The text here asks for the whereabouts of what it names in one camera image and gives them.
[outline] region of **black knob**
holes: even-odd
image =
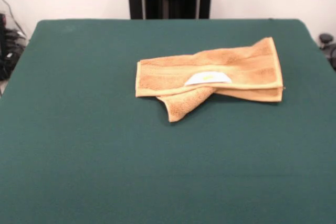
[[[330,34],[320,34],[319,38],[323,44],[328,44],[334,40],[334,37]]]

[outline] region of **towel tag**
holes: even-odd
[[[222,72],[210,71],[194,74],[189,78],[189,80],[187,80],[187,82],[184,85],[187,86],[192,84],[209,83],[209,82],[232,83],[231,79],[226,74]]]

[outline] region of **terry cloth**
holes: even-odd
[[[232,82],[185,86],[194,74],[208,71],[222,72]],[[163,101],[170,122],[182,119],[213,93],[260,102],[282,99],[281,68],[272,38],[249,47],[140,60],[136,75],[135,96]]]

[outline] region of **green table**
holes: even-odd
[[[170,124],[136,62],[272,36],[280,104]],[[336,78],[297,20],[40,22],[0,100],[0,223],[336,223]]]

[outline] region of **cable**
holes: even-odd
[[[23,31],[23,29],[21,28],[21,26],[19,25],[19,23],[15,20],[14,15],[13,15],[13,12],[12,12],[12,8],[11,8],[10,4],[9,4],[6,0],[2,0],[2,1],[7,5],[8,9],[9,9],[9,13],[10,13],[10,15],[11,15],[11,17],[12,17],[12,19],[13,19],[15,25],[17,26],[17,28],[19,28],[19,30],[21,31],[21,33],[23,33],[24,36],[27,37],[27,35],[26,35],[25,32]]]

